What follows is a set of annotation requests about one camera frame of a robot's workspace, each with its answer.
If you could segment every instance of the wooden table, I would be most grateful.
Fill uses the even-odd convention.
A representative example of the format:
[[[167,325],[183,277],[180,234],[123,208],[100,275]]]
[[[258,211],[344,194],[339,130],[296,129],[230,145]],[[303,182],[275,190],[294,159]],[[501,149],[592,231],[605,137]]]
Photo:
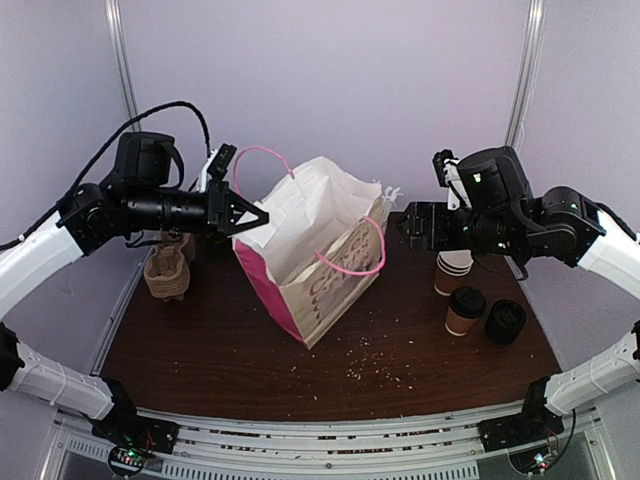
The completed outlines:
[[[511,346],[482,324],[445,331],[447,299],[433,290],[435,255],[412,252],[393,227],[380,278],[311,351],[269,317],[229,244],[199,247],[183,302],[150,296],[142,281],[103,373],[138,406],[248,420],[393,418],[481,407],[524,397],[559,371],[519,285],[501,257],[474,265],[467,283],[489,304],[521,303],[527,324]]]

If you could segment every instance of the white wall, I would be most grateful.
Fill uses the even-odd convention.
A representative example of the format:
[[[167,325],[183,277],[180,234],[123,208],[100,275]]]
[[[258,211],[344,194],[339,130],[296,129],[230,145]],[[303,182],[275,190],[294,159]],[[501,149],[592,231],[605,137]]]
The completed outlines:
[[[569,185],[640,228],[640,3],[548,2],[544,44],[519,155],[536,195]],[[530,263],[529,298],[563,369],[609,347],[639,302],[555,260]],[[640,471],[640,388],[599,402],[623,478]]]
[[[0,243],[68,188],[124,120],[104,2],[0,0]],[[113,162],[105,155],[93,179]],[[6,318],[25,343],[88,372],[141,252],[120,241],[57,274]],[[0,394],[0,476],[34,478],[54,409]]]
[[[190,100],[216,145],[267,146],[293,165],[326,155],[402,186],[403,202],[444,198],[436,151],[503,142],[527,16],[526,0],[122,2],[141,110]],[[202,161],[196,126],[186,112],[145,122],[177,136],[188,178]],[[285,173],[264,154],[243,162],[250,198]]]

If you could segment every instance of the shopping bag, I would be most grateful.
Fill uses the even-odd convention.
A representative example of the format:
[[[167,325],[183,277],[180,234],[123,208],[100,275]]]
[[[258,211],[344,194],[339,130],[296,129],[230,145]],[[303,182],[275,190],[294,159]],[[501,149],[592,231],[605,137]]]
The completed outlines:
[[[289,334],[313,347],[373,283],[386,261],[390,202],[382,187],[341,170],[325,157],[294,170],[256,206],[269,223],[233,237],[233,250],[258,297]]]

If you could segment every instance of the bag handle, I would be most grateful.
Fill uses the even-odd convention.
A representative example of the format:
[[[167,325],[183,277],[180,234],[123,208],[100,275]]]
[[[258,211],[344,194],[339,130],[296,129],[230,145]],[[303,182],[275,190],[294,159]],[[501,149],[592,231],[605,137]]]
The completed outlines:
[[[346,268],[343,268],[340,265],[336,265],[335,263],[331,262],[326,256],[322,255],[317,250],[316,250],[316,258],[320,260],[322,263],[329,265],[334,270],[337,270],[340,273],[345,273],[347,275],[353,275],[354,277],[368,277],[369,275],[375,275],[380,270],[382,270],[382,267],[384,267],[384,264],[387,263],[387,249],[384,243],[384,233],[382,232],[382,228],[380,228],[380,225],[378,225],[373,218],[371,218],[368,215],[364,218],[367,222],[369,222],[371,225],[373,225],[376,228],[376,230],[378,231],[378,235],[380,236],[380,248],[382,249],[382,258],[380,259],[380,263],[376,268],[366,272],[356,272],[354,270],[347,270]]]
[[[240,162],[240,159],[244,156],[245,153],[249,153],[253,150],[267,152],[273,155],[274,157],[279,158],[280,161],[284,163],[284,166],[287,169],[287,173],[291,175],[291,178],[295,180],[296,176],[293,174],[293,170],[291,170],[291,167],[289,167],[289,164],[287,163],[287,161],[284,159],[282,155],[266,147],[247,147],[238,154],[238,156],[236,157],[236,163],[233,164],[233,187],[236,189],[236,193],[238,195],[240,195],[240,187],[238,186],[238,163]]]

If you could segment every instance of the robotic arm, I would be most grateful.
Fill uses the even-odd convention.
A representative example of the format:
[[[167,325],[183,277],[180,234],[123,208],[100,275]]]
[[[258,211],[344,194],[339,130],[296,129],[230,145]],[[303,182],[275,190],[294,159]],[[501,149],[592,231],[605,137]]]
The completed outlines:
[[[435,155],[448,203],[413,202],[398,228],[413,250],[470,250],[511,257],[526,279],[533,257],[555,257],[593,271],[640,299],[640,246],[613,211],[569,187],[534,198],[515,151],[492,148],[457,160]],[[561,416],[640,377],[640,321],[618,343],[571,371],[530,385],[523,411],[479,425],[485,450],[562,432]]]
[[[0,320],[50,275],[114,237],[129,239],[144,230],[233,235],[268,223],[266,212],[223,181],[235,152],[229,145],[212,152],[196,191],[182,191],[184,165],[172,137],[123,134],[114,168],[99,184],[79,185],[37,230],[0,254]],[[165,187],[172,162],[179,183]],[[246,212],[252,219],[241,224]],[[95,435],[129,452],[114,462],[130,474],[144,463],[152,445],[155,451],[173,450],[176,424],[138,415],[121,384],[43,357],[0,323],[0,391],[6,389],[84,414]]]

